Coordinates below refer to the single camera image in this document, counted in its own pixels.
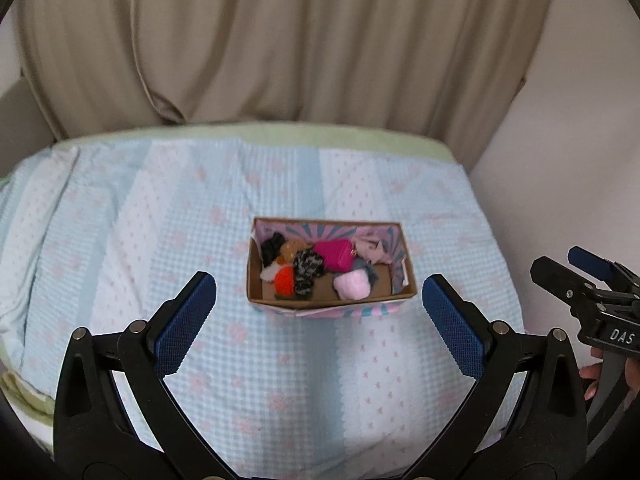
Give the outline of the person's right hand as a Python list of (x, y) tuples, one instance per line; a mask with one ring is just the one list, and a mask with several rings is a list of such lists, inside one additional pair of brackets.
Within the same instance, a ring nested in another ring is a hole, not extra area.
[[(585, 400), (592, 399), (598, 392), (600, 376), (602, 373), (602, 365), (604, 360), (604, 352), (602, 349), (592, 347), (590, 356), (597, 359), (598, 362), (584, 366), (579, 371), (579, 376), (589, 382), (585, 392)], [(628, 358), (625, 362), (625, 380), (630, 389), (631, 397), (634, 399), (638, 396), (640, 390), (640, 365), (639, 361), (634, 358)]]

